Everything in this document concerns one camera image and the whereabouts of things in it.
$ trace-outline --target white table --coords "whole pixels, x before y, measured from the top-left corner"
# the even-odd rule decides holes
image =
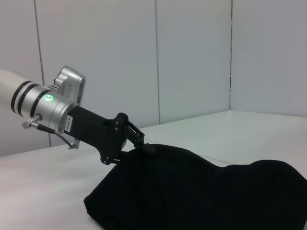
[[[219,166],[282,160],[307,178],[307,118],[229,111],[142,131],[149,143],[186,148]],[[100,230],[83,204],[113,168],[99,157],[86,144],[1,157],[0,229]]]

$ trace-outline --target white wall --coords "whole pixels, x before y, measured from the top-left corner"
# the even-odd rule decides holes
[[[46,84],[69,65],[87,77],[82,107],[106,118],[125,112],[138,127],[158,124],[154,0],[40,0],[36,6]]]
[[[33,0],[0,1],[0,69],[42,84]],[[49,147],[48,134],[25,130],[26,118],[0,108],[0,156]]]
[[[306,0],[234,0],[232,109],[307,116],[306,9]]]
[[[161,122],[229,109],[231,0],[157,0]]]

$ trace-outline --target black cloth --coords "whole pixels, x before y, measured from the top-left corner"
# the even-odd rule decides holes
[[[307,181],[280,161],[217,167],[154,145],[129,153],[84,200],[106,230],[303,230]]]

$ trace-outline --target silver metal housing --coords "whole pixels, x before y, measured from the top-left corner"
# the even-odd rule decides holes
[[[40,124],[54,129],[57,133],[62,134],[65,128],[67,113],[77,105],[71,99],[68,99],[56,92],[47,92],[45,95],[52,95],[52,101],[44,100],[44,97],[38,102],[35,109],[35,115],[40,114],[42,120]]]
[[[55,88],[59,94],[72,99],[80,105],[84,86],[85,76],[78,71],[65,66],[59,73],[58,77],[54,79],[54,85],[51,87]]]

